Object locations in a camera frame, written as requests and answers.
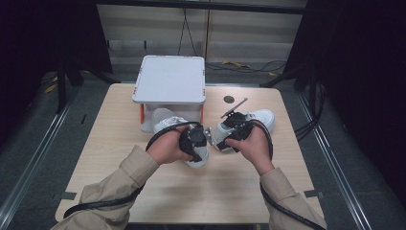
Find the beige sleeve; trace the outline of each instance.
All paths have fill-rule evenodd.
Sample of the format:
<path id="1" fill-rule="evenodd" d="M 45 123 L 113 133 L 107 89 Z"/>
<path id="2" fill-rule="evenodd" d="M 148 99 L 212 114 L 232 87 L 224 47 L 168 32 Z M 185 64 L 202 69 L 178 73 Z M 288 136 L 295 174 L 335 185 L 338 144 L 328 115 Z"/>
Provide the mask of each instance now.
<path id="1" fill-rule="evenodd" d="M 143 186 L 159 165 L 148 153 L 135 146 L 120 167 L 97 184 L 83 188 L 79 203 L 114 200 L 129 196 Z M 134 202 L 125 205 L 78 211 L 63 219 L 52 229 L 125 229 L 128 210 Z"/>
<path id="2" fill-rule="evenodd" d="M 325 220 L 320 217 L 302 198 L 302 196 L 296 193 L 287 180 L 286 176 L 280 168 L 276 168 L 263 176 L 260 177 L 260 183 L 263 189 L 269 196 L 276 201 L 282 207 L 309 219 L 318 225 L 327 228 Z M 276 210 L 274 207 L 269 205 L 266 201 L 266 206 L 268 208 L 269 217 L 269 227 L 273 230 L 280 229 L 311 229 L 298 222 L 297 220 L 288 217 L 287 215 Z"/>

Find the finger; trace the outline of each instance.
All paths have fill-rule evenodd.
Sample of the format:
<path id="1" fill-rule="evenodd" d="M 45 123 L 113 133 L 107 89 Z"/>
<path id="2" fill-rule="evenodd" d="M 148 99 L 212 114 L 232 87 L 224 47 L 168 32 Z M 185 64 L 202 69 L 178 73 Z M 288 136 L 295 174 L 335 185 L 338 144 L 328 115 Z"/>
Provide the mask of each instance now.
<path id="1" fill-rule="evenodd" d="M 189 125 L 184 125 L 184 126 L 178 126 L 176 129 L 178 129 L 178 131 L 182 132 L 183 130 L 185 130 L 185 128 L 188 128 Z"/>
<path id="2" fill-rule="evenodd" d="M 225 143 L 226 143 L 226 145 L 228 145 L 228 146 L 231 146 L 231 147 L 234 147 L 234 148 L 237 148 L 238 149 L 238 146 L 239 146 L 239 141 L 238 140 L 234 140 L 234 139 L 230 139 L 230 138 L 227 138 L 226 140 L 225 140 Z"/>
<path id="3" fill-rule="evenodd" d="M 186 154 L 185 152 L 182 152 L 181 155 L 181 160 L 183 161 L 191 161 L 193 159 L 193 156 Z"/>

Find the human hand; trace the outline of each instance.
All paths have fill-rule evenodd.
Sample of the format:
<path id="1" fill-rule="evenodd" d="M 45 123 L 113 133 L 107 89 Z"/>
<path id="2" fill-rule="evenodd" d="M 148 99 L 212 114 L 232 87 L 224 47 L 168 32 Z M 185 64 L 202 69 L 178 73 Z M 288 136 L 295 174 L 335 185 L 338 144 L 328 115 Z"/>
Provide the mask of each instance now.
<path id="1" fill-rule="evenodd" d="M 250 135 L 245 140 L 226 139 L 225 143 L 239 149 L 242 155 L 254 165 L 259 176 L 275 169 L 269 158 L 269 148 L 265 133 L 259 127 L 254 126 Z"/>
<path id="2" fill-rule="evenodd" d="M 189 126 L 179 126 L 176 130 L 169 131 L 160 136 L 147 150 L 147 153 L 158 163 L 169 164 L 177 160 L 190 161 L 191 155 L 179 149 L 180 133 Z"/>

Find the wrist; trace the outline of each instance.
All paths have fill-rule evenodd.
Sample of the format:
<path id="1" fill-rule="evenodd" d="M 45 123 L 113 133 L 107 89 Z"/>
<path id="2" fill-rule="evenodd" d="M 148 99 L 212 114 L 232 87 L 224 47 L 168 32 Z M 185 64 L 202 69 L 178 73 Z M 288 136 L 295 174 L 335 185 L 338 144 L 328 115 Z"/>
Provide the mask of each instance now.
<path id="1" fill-rule="evenodd" d="M 275 166 L 272 164 L 270 160 L 260 161 L 254 165 L 255 169 L 257 170 L 259 176 L 262 176 L 270 171 L 275 170 Z"/>
<path id="2" fill-rule="evenodd" d="M 158 164 L 162 165 L 164 164 L 164 160 L 162 159 L 162 155 L 159 154 L 157 151 L 147 151 L 147 153 L 152 157 L 152 159 Z"/>

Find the white sneaker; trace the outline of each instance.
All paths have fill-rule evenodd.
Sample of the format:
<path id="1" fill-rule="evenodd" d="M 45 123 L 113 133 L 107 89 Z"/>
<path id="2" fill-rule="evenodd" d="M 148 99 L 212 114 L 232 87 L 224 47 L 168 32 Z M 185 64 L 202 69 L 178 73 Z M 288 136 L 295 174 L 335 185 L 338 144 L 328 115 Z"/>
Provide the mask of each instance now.
<path id="1" fill-rule="evenodd" d="M 247 121 L 251 121 L 251 120 L 260 121 L 266 126 L 266 129 L 268 129 L 269 132 L 272 130 L 272 128 L 274 128 L 274 124 L 275 124 L 275 116 L 268 109 L 261 109 L 261 110 L 257 110 L 257 111 L 248 113 L 246 115 L 246 117 L 245 117 L 245 120 L 247 120 Z"/>
<path id="2" fill-rule="evenodd" d="M 157 133 L 166 127 L 186 123 L 187 121 L 181 117 L 175 116 L 175 114 L 167 108 L 157 108 L 152 112 L 151 122 L 153 132 Z"/>
<path id="3" fill-rule="evenodd" d="M 268 109 L 261 109 L 254 112 L 243 112 L 241 113 L 245 116 L 245 121 L 251 120 L 258 120 L 262 122 L 266 129 L 270 132 L 275 124 L 275 116 L 274 114 Z M 222 142 L 224 138 L 232 134 L 235 129 L 233 127 L 228 127 L 224 125 L 224 122 L 219 122 L 215 127 L 214 132 L 214 143 L 217 145 L 218 143 Z M 228 151 L 232 148 L 222 149 L 221 151 Z"/>
<path id="4" fill-rule="evenodd" d="M 181 117 L 175 116 L 175 114 L 167 108 L 157 108 L 152 112 L 151 122 L 153 126 L 153 132 L 156 134 L 166 127 L 186 123 L 187 121 Z M 202 158 L 202 160 L 199 162 L 185 161 L 185 163 L 192 168 L 199 168 L 204 166 L 209 160 L 210 152 L 208 148 L 197 147 L 194 148 L 194 151 Z"/>

